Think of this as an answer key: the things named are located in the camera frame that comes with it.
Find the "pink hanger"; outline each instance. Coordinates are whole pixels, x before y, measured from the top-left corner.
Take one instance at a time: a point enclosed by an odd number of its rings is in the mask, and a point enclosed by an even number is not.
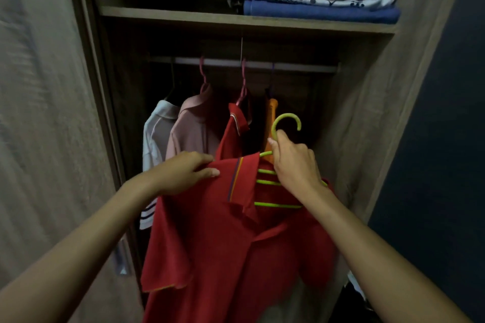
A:
[[[207,77],[204,74],[204,71],[202,70],[203,64],[204,64],[204,56],[201,56],[200,61],[199,61],[199,70],[200,70],[200,74],[204,78],[204,83],[203,83],[202,87],[200,87],[200,93],[203,93],[207,89],[207,87],[209,86],[209,83],[207,82]]]
[[[245,99],[246,95],[247,95],[247,88],[246,88],[246,75],[245,75],[245,67],[246,67],[246,58],[244,58],[241,62],[241,67],[243,68],[242,69],[242,88],[241,88],[241,94],[239,95],[239,99],[237,100],[236,102],[236,105],[239,106],[239,104],[241,103],[241,101],[243,99]]]

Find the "folded blue shirt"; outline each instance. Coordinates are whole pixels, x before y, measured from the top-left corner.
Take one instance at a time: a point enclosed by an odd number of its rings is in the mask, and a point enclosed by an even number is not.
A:
[[[262,0],[245,0],[244,15],[396,24],[401,11],[394,6],[385,9],[369,10],[356,7],[318,7],[302,4],[270,3]]]

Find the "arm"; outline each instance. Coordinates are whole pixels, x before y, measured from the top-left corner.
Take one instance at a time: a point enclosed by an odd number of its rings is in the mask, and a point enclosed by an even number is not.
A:
[[[363,224],[320,181],[315,155],[278,130],[269,140],[275,170],[288,189],[325,228],[384,322],[471,322],[416,267]]]
[[[67,321],[129,223],[157,195],[177,194],[219,170],[211,155],[183,152],[128,180],[93,216],[0,291],[5,323]]]

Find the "dark blue wall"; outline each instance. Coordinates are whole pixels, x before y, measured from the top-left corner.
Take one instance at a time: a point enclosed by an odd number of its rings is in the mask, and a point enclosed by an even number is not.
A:
[[[456,0],[369,224],[485,322],[485,0]]]

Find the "red polo shirt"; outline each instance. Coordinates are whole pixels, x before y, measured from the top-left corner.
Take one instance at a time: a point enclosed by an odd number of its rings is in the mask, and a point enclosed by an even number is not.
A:
[[[306,209],[254,205],[300,204],[256,184],[275,180],[257,173],[272,168],[259,153],[210,166],[221,175],[158,200],[141,278],[145,323],[255,322],[298,274],[318,287],[331,276],[334,244]]]
[[[224,131],[224,136],[215,152],[216,160],[237,158],[243,155],[240,136],[249,130],[249,125],[243,112],[235,103],[229,104],[229,113],[229,122]]]

